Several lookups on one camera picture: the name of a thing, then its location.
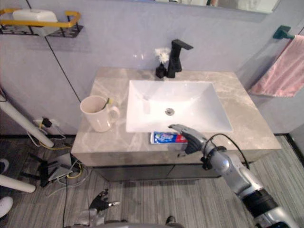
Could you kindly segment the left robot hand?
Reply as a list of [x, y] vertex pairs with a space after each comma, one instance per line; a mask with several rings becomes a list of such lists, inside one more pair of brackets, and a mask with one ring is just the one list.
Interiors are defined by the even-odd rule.
[[108, 191], [109, 189], [102, 190], [91, 202], [89, 209], [96, 209], [98, 212], [108, 209], [109, 207], [119, 206], [121, 203], [119, 201], [108, 201]]

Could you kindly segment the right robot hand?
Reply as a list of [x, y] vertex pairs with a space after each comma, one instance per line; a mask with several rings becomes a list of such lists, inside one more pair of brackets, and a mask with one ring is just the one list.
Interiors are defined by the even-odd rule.
[[203, 134], [185, 125], [171, 124], [168, 127], [179, 132], [187, 139], [187, 146], [184, 150], [186, 154], [192, 154], [201, 151], [204, 143], [207, 141]]

